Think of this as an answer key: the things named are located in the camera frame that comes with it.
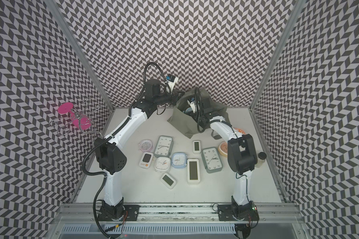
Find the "green canvas bag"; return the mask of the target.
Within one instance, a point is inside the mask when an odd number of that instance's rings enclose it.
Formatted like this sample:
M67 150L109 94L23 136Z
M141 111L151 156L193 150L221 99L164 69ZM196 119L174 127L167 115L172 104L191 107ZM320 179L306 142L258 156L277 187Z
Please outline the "green canvas bag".
M184 113L184 111L190 107L187 100L193 97L197 102L197 112L187 115ZM173 113L168 119L168 123L188 138L192 138L193 135L202 133L210 128L212 118L214 117L221 116L225 122L230 122L227 113L227 105L216 102L213 99L215 111L205 116L199 116L199 102L201 97L211 96L205 89L198 87L183 94L181 93L177 104L173 108Z

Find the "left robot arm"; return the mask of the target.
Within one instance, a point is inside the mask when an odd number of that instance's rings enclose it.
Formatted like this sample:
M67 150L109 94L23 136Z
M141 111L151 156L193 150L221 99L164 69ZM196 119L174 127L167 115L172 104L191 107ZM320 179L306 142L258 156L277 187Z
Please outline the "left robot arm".
M173 92L169 85L174 80L166 78L160 80L147 80L147 69L158 64L149 62L143 71L143 88L128 109L128 115L105 137L99 137L94 147L84 157L81 165L82 172L87 176L102 175L104 177L101 187L105 196L101 209L114 220L124 216L124 198L121 192L121 171L127 163L127 157L122 149L130 136L144 123L158 106L174 104L178 93Z

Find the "small white digital clock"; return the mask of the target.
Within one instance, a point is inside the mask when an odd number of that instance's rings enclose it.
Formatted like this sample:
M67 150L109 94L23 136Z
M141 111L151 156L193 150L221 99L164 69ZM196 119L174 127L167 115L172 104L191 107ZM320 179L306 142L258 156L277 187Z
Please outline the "small white digital clock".
M194 154L201 154L201 142L200 142L200 140L194 140L192 142L192 152Z

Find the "orange round clock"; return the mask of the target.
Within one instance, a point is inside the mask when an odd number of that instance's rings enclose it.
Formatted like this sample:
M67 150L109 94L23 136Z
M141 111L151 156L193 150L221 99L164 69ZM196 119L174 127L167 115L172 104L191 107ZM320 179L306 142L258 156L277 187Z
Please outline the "orange round clock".
M228 155L228 146L227 146L227 142L222 142L219 146L218 146L218 152L222 157L227 157Z

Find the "green rectangular analog clock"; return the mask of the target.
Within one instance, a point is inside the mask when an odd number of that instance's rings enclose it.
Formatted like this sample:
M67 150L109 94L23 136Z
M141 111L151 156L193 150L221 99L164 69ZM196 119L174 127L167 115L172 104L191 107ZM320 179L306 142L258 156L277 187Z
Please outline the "green rectangular analog clock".
M156 148L154 149L154 156L158 157L170 157L174 140L170 136L161 135L158 138Z

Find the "large green analog clock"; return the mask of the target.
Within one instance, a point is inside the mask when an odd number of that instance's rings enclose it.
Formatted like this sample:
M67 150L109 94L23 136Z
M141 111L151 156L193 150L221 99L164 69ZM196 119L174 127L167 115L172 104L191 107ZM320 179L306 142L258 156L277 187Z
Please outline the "large green analog clock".
M223 164L219 157L217 148L210 147L203 149L201 151L201 157L207 173L211 174L222 171Z

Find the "pink round alarm clock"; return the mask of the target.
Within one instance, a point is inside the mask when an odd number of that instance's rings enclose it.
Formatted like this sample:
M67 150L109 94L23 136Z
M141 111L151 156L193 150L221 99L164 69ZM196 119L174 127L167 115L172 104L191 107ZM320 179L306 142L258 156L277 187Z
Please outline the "pink round alarm clock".
M153 142L150 139L144 139L139 143L139 150L141 152L151 152L153 146Z

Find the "white square analog clock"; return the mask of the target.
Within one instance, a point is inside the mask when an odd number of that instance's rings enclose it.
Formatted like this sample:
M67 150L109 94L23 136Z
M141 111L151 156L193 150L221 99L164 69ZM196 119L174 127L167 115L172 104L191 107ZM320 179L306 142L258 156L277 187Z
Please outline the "white square analog clock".
M155 171L166 173L170 170L171 159L168 157L158 157L155 163Z

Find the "tall white digital clock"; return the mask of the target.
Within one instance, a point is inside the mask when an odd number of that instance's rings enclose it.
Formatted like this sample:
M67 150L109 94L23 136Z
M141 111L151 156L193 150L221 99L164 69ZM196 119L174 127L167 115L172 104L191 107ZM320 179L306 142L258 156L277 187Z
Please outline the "tall white digital clock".
M200 170L198 159L187 160L187 182L188 184L200 183Z

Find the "white tilted digital clock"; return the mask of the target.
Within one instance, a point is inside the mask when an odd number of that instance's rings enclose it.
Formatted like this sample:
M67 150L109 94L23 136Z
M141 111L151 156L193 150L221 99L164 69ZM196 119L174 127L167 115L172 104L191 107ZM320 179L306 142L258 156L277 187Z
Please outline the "white tilted digital clock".
M171 176L169 175L168 173L164 173L161 177L160 177L160 181L165 185L167 186L169 189L173 189L176 184L177 184L177 181Z

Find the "orange patterned bowl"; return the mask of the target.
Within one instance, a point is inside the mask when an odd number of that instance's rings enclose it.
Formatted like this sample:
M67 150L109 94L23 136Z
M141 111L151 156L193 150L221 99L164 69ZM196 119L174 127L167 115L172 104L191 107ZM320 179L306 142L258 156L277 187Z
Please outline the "orange patterned bowl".
M240 128L235 128L235 130L241 134L246 134L244 130L240 129Z

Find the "white timer with orange buttons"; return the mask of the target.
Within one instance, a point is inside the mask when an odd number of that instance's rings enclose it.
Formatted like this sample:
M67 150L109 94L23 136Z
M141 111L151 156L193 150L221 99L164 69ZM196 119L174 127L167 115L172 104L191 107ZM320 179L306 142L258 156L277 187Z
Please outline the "white timer with orange buttons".
M151 165L151 162L154 158L154 154L151 152L144 152L140 162L139 162L139 166L143 169L148 169Z

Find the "jar with black lid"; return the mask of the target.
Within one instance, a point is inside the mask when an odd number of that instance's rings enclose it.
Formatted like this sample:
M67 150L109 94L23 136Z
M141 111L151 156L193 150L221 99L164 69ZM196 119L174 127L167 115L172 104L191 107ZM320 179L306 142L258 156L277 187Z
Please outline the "jar with black lid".
M267 154L265 152L260 152L257 154L257 163L255 167L259 168L266 162Z

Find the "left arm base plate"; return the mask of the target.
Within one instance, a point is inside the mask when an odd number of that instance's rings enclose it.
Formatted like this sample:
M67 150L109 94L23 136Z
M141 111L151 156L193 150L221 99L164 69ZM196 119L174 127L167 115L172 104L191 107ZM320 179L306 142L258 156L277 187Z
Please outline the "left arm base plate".
M140 205L110 206L104 204L98 213L99 221L137 221Z

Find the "aluminium front rail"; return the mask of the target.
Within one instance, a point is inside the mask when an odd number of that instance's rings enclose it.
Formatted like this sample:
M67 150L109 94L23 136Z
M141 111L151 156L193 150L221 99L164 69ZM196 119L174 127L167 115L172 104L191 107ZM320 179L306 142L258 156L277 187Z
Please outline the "aluminium front rail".
M125 203L132 223L303 223L294 203L257 203L235 218L229 203Z

